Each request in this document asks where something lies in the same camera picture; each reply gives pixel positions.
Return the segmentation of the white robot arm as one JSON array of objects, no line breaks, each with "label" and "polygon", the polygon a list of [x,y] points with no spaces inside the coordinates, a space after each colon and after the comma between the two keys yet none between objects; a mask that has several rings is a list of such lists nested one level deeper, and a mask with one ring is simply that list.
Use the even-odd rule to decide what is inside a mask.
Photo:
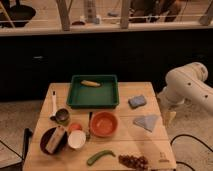
[{"label": "white robot arm", "polygon": [[213,115],[213,88],[205,84],[207,78],[208,70],[200,62],[174,68],[166,74],[166,86],[157,94],[163,124],[166,127],[176,116],[174,108],[182,105],[186,99]]}]

